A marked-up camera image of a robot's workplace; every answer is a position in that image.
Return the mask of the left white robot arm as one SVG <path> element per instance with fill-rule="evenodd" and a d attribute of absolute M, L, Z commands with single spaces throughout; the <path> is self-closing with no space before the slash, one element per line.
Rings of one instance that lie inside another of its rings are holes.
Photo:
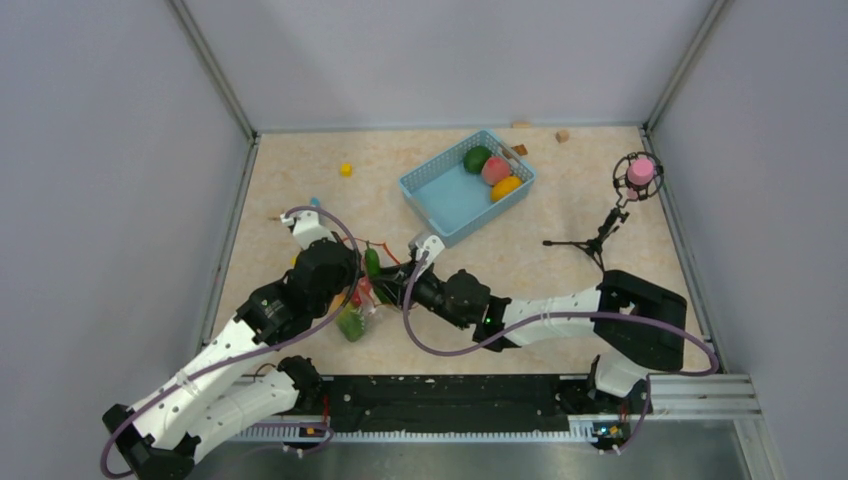
<path fill-rule="evenodd" d="M 350 229 L 316 206 L 293 207 L 282 223 L 301 248 L 282 278 L 255 289 L 223 329 L 153 393 L 103 415 L 110 433 L 100 468 L 109 479 L 184 479 L 212 450 L 257 422 L 319 404 L 310 360 L 281 360 L 263 378 L 237 382 L 253 366 L 320 332 L 348 304 L 363 277 Z"/>

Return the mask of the clear zip top bag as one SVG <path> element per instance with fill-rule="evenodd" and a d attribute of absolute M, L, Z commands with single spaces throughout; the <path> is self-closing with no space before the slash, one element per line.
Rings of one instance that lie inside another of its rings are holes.
<path fill-rule="evenodd" d="M 372 286 L 370 276 L 382 267 L 400 264 L 385 242 L 371 242 L 362 238 L 354 238 L 354 241 L 364 247 L 362 265 L 365 276 L 359 280 L 351 300 L 335 318 L 338 330 L 351 343 L 365 336 L 369 319 L 380 307 L 398 309 L 387 294 Z"/>

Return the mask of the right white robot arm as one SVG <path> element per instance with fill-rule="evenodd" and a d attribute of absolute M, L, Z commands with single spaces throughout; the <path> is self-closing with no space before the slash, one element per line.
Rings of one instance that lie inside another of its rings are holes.
<path fill-rule="evenodd" d="M 578 293 L 546 299 L 498 297 L 465 269 L 448 279 L 433 271 L 444 250 L 436 236 L 411 245 L 409 261 L 381 265 L 366 252 L 364 266 L 373 291 L 407 315 L 417 305 L 459 329 L 470 328 L 483 348 L 509 348 L 560 338 L 600 339 L 609 350 L 592 363 L 586 397 L 600 412 L 612 412 L 652 372 L 683 367 L 687 302 L 679 294 L 622 270 Z"/>

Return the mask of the orange green mango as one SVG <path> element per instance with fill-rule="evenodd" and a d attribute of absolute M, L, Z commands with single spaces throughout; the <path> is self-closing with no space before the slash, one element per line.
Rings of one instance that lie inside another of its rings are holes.
<path fill-rule="evenodd" d="M 357 342 L 366 332 L 365 318 L 359 307 L 348 304 L 336 316 L 335 325 L 348 342 Z"/>

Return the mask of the red tomato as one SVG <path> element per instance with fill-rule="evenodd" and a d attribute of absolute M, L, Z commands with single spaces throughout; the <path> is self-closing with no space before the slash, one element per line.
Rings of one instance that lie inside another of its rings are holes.
<path fill-rule="evenodd" d="M 362 277 L 359 279 L 351 302 L 356 307 L 362 308 L 371 308 L 376 305 L 374 300 L 374 296 L 372 293 L 372 285 L 367 277 Z"/>

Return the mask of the green chili pepper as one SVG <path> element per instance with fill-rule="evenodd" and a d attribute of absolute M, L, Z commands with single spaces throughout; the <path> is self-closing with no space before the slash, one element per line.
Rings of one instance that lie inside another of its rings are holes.
<path fill-rule="evenodd" d="M 381 273 L 380 256 L 377 251 L 368 247 L 364 252 L 364 265 L 369 278 L 376 278 Z"/>

